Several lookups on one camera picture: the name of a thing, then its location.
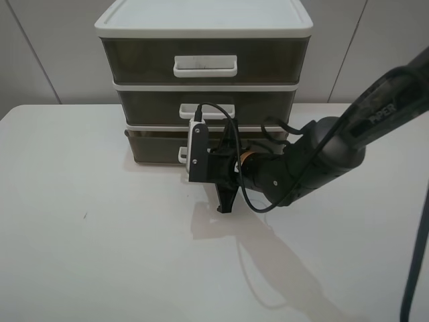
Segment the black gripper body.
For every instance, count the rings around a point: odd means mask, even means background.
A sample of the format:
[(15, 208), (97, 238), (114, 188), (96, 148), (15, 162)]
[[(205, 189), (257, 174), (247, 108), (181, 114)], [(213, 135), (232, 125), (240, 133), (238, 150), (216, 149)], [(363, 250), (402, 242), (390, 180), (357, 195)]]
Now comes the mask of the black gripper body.
[(235, 168), (241, 148), (237, 120), (228, 119), (219, 143), (208, 155), (209, 182), (239, 185)]

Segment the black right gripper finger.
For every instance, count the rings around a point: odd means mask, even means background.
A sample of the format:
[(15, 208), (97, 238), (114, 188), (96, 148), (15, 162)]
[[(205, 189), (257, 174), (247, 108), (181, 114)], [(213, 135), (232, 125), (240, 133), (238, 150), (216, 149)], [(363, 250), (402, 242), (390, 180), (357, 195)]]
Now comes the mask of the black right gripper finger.
[(230, 213), (233, 208), (235, 197), (239, 189), (238, 184), (215, 184), (219, 206), (217, 211), (219, 213)]

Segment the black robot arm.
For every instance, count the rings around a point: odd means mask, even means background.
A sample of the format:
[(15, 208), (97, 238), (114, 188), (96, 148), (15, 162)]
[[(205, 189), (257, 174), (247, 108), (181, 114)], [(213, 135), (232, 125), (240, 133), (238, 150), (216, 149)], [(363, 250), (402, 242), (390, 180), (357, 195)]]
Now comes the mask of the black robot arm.
[(294, 143), (273, 139), (281, 154), (243, 149), (237, 126), (227, 123), (208, 173), (216, 179), (220, 213), (232, 210), (239, 189), (262, 193), (270, 205), (286, 207), (360, 166), (366, 147), (428, 111), (428, 51), (381, 76), (340, 117), (323, 117), (302, 129)]

